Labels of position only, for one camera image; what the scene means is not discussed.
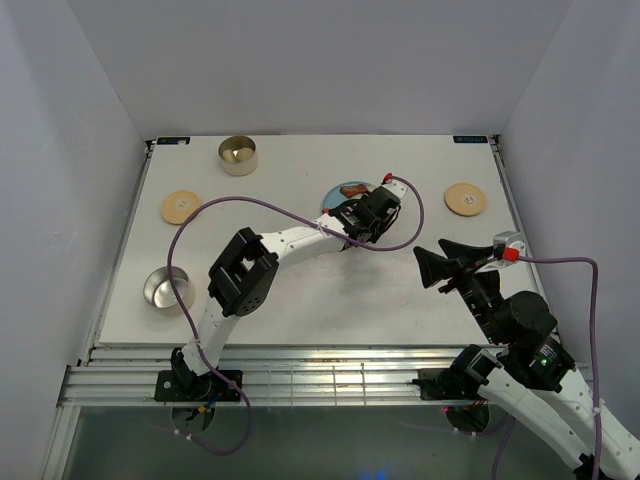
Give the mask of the ceramic food plate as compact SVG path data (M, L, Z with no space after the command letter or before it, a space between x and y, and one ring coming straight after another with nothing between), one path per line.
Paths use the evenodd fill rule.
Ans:
M363 183L368 186L368 189L369 189L368 193L372 192L376 188L376 185L374 184L361 182L361 181L347 181L347 182L338 184L337 186L332 187L328 191L328 193L325 195L321 204L321 213L322 214L328 213L330 210L335 209L342 204L346 204L350 206L355 205L363 196L366 196L368 193L365 193L364 195L357 195L354 198L347 199L340 193L339 189L343 185L359 184L359 183Z

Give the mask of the rice ball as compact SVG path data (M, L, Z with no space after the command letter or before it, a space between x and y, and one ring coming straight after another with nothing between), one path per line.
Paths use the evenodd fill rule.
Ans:
M238 158L234 150L226 149L222 152L221 157L228 163L237 163Z
M251 160L255 155L255 151L249 147L240 148L235 153L238 158L238 163L247 162Z

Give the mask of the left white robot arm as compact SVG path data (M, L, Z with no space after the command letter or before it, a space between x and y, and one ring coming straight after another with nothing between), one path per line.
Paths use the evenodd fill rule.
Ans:
M267 299L278 272L358 244L374 244L395 221L408 187L390 180L355 200L346 200L310 225L273 233L239 230L208 272L207 303L196 333L171 356L178 388L190 399L212 387L211 369L242 317Z

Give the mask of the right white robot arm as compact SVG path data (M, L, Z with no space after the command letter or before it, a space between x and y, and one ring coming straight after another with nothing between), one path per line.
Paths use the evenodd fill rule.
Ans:
M558 325L533 291L501 294L500 270L527 261L522 234L503 232L475 247L441 239L442 252L413 250L424 287L457 292L492 354L471 344L434 377L419 372L424 399L486 399L551 447L578 479L636 479L639 440L608 410L597 380L586 381L553 336Z

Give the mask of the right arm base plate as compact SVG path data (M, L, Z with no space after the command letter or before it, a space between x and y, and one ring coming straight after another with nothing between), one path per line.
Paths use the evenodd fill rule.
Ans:
M420 369L411 384L419 388L422 400L478 400L479 389L488 386L489 379L468 372L447 368Z

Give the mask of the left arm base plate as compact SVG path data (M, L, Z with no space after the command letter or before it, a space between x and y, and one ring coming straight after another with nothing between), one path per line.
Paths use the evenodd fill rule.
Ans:
M204 404L214 399L234 402L239 401L241 397L234 388L211 372L185 381L172 370L162 370L157 375L153 395L156 402Z

